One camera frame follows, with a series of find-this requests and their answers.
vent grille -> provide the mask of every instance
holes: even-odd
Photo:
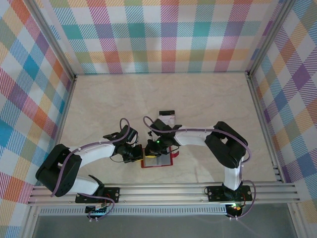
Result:
[[[116,205],[110,215],[222,215],[226,214],[225,205],[175,205],[175,206],[120,206]],[[86,215],[84,206],[76,207],[42,207],[40,216]]]

wire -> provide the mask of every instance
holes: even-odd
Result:
[[[256,188],[256,185],[254,184],[254,182],[252,182],[251,180],[243,180],[243,182],[250,182],[252,184],[253,189],[254,189],[254,196],[253,196],[253,200],[252,200],[252,203],[250,205],[250,208],[244,214],[239,216],[238,218],[245,217],[251,211],[251,209],[256,201],[256,197],[257,197],[257,188]]]
[[[152,128],[150,125],[148,125],[146,123],[145,119],[149,119],[152,123],[153,123],[153,120],[148,116],[143,117],[143,123],[145,124],[145,126],[147,126],[150,130],[156,131],[159,133],[171,133],[171,132],[181,132],[181,131],[204,131],[204,132],[218,132],[220,134],[224,134],[224,135],[234,139],[235,141],[237,141],[239,144],[241,144],[248,151],[249,156],[246,160],[241,162],[242,164],[249,161],[252,157],[252,153],[251,153],[251,150],[249,149],[249,147],[243,141],[238,139],[236,136],[231,135],[230,133],[228,133],[226,131],[218,130],[218,129],[198,129],[198,128],[177,129],[177,130],[156,130],[156,129]]]
[[[178,149],[179,149],[179,146],[176,149],[173,149],[173,150],[169,151],[167,154],[169,155],[170,153],[172,153],[172,152],[174,152],[174,151],[176,151]]]
[[[198,128],[177,129],[177,130],[157,130],[157,129],[152,128],[150,125],[148,125],[146,123],[146,121],[145,121],[146,119],[149,119],[152,123],[154,123],[153,120],[150,117],[144,116],[143,117],[143,123],[145,124],[145,126],[147,126],[151,131],[156,131],[156,132],[159,132],[159,133],[171,133],[171,132],[181,132],[181,131],[204,131],[204,132],[208,131],[208,132],[217,132],[217,133],[224,134],[224,135],[234,139],[235,141],[237,141],[239,144],[241,144],[248,151],[249,156],[248,156],[248,158],[246,160],[241,162],[242,164],[247,162],[247,161],[249,161],[251,159],[251,157],[252,157],[252,153],[251,153],[251,150],[249,149],[249,147],[243,141],[241,141],[239,138],[237,138],[236,136],[234,136],[234,135],[232,135],[232,134],[230,134],[228,132],[225,132],[225,131],[222,131],[222,130],[218,130],[218,129],[198,129]],[[240,166],[240,179],[242,179],[242,166]],[[244,214],[239,216],[239,218],[242,218],[242,217],[246,216],[251,211],[251,209],[252,209],[252,207],[254,205],[254,202],[256,200],[256,197],[257,197],[257,189],[256,189],[255,184],[251,180],[244,180],[244,181],[250,182],[252,184],[252,186],[254,188],[254,198],[253,198],[253,201],[251,203],[250,208]]]
[[[113,160],[113,159],[111,158],[111,156],[110,156],[109,158],[110,158],[112,161],[116,162],[116,163],[122,163],[122,162],[124,162],[124,160],[122,160],[122,161]]]
[[[102,215],[101,217],[99,217],[98,220],[101,220],[101,219],[105,218],[105,217],[113,210],[113,208],[114,208],[115,202],[114,202],[113,199],[111,199],[111,198],[109,198],[109,197],[99,197],[99,196],[93,196],[93,195],[89,195],[89,194],[85,194],[85,193],[79,193],[79,195],[82,195],[82,196],[85,196],[85,197],[91,197],[91,198],[104,199],[104,200],[108,200],[108,201],[110,201],[110,202],[112,203],[112,207],[110,208],[110,210],[107,211],[107,212],[106,212],[104,215]],[[92,220],[92,218],[90,217],[90,214],[91,214],[91,212],[88,213],[88,218],[89,218],[90,220]]]
[[[205,189],[204,189],[204,193],[208,196],[208,194],[206,193],[206,189],[207,189],[207,187],[205,187]]]
[[[242,193],[243,199],[244,199],[244,203],[243,203],[243,207],[246,205],[246,196],[244,195],[244,193]]]
[[[62,167],[61,167],[61,169],[60,169],[60,172],[59,172],[59,175],[58,175],[58,179],[57,179],[57,182],[56,182],[56,186],[55,186],[55,188],[54,188],[54,190],[53,190],[53,192],[52,192],[52,194],[51,194],[51,197],[54,197],[54,195],[56,194],[56,192],[57,192],[57,190],[58,190],[58,187],[59,187],[59,185],[60,185],[60,182],[61,182],[61,178],[62,178],[62,176],[63,176],[63,172],[64,172],[64,170],[65,170],[65,166],[66,166],[66,164],[67,164],[67,161],[69,160],[69,158],[70,158],[73,154],[75,154],[76,152],[78,152],[78,151],[80,151],[80,150],[82,150],[82,149],[87,149],[87,148],[89,148],[89,147],[91,147],[91,146],[94,146],[94,145],[113,144],[113,143],[118,142],[118,141],[120,141],[120,140],[123,140],[124,138],[127,137],[127,135],[129,134],[129,131],[130,131],[130,123],[129,123],[128,119],[126,119],[126,118],[121,118],[121,119],[120,119],[120,128],[122,127],[122,126],[121,126],[121,123],[122,123],[123,120],[125,120],[125,121],[127,122],[127,124],[128,124],[128,129],[127,129],[127,132],[126,132],[121,138],[116,139],[116,140],[112,140],[112,141],[93,142],[93,143],[90,143],[90,144],[87,144],[87,145],[83,145],[83,146],[81,146],[80,148],[77,148],[77,149],[73,150],[72,152],[70,152],[70,153],[67,155],[67,157],[66,157],[66,159],[64,160],[63,165],[62,165]]]

plaid wall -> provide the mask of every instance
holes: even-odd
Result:
[[[22,0],[0,0],[0,237],[17,236],[70,80]]]
[[[278,4],[277,4],[277,6],[275,7],[275,10],[274,10],[274,12],[273,12],[271,18],[270,18],[270,20],[268,21],[268,24],[267,24],[265,30],[264,30],[263,33],[262,33],[261,39],[260,39],[260,41],[258,42],[255,51],[253,52],[253,55],[252,55],[252,57],[251,57],[251,60],[250,60],[250,62],[249,62],[249,64],[248,64],[248,67],[247,67],[246,71],[250,71],[250,69],[251,69],[251,67],[252,67],[252,65],[253,65],[253,63],[254,63],[254,60],[255,60],[255,59],[257,58],[257,56],[258,56],[259,50],[261,49],[261,47],[262,47],[263,44],[264,44],[264,41],[265,41],[265,38],[266,38],[267,34],[270,32],[271,28],[274,26],[274,25],[273,25],[273,24],[274,24],[274,21],[276,20],[276,17],[278,16],[278,14],[279,14],[279,12],[280,12],[280,10],[281,10],[281,8],[282,8],[284,2],[285,2],[285,0],[279,0],[279,1],[278,1]]]
[[[317,232],[317,0],[297,0],[254,78],[288,182]]]
[[[245,71],[278,0],[50,0],[61,34],[42,2],[66,56],[94,74]]]

white robotic arm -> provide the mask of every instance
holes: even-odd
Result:
[[[57,197],[71,192],[96,195],[103,189],[104,184],[91,175],[91,178],[77,176],[79,169],[115,154],[122,155],[125,163],[141,159],[142,146],[136,145],[137,137],[138,132],[126,125],[121,132],[106,135],[99,142],[84,145],[82,148],[57,145],[40,166],[35,177]]]
[[[213,126],[203,128],[203,129],[213,129]],[[203,131],[181,131],[175,133],[175,140],[179,145],[200,145],[207,146],[205,143],[206,137],[210,135],[208,132]],[[238,189],[241,179],[240,179],[240,166],[244,157],[241,158],[240,165],[237,168],[231,169],[224,167],[224,186],[231,190]]]
[[[77,147],[70,147],[69,150],[73,151],[77,149]],[[86,164],[89,164],[93,161],[110,157],[114,153],[115,146],[113,144],[101,144],[101,145],[95,145],[92,147],[89,147],[85,150],[80,150],[75,155],[80,156],[82,159],[82,162],[80,164],[80,167],[85,166]],[[98,189],[99,184],[97,181],[95,181],[92,178],[82,178],[80,176],[77,176],[74,182],[73,187],[70,189],[68,193],[85,193],[92,195],[96,192]]]
[[[176,125],[172,129],[157,119],[150,126],[147,126],[159,138],[156,141],[148,140],[145,156],[165,154],[166,148],[172,145],[207,146],[218,161],[224,165],[224,187],[228,188],[229,191],[236,191],[239,188],[241,184],[240,168],[248,143],[226,123],[219,121],[214,127],[206,128],[187,128]]]

beige marble surface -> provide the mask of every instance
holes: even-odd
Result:
[[[128,118],[145,146],[148,130],[142,117],[176,110],[176,122],[205,127],[228,123],[249,143],[253,158],[243,178],[273,181],[275,176],[257,114],[243,73],[121,74],[79,76],[61,143],[79,146],[119,131]],[[113,157],[120,161],[120,155]],[[79,175],[92,174],[105,183],[223,181],[223,166],[207,147],[183,146],[174,165],[142,169],[140,162],[92,162]]]

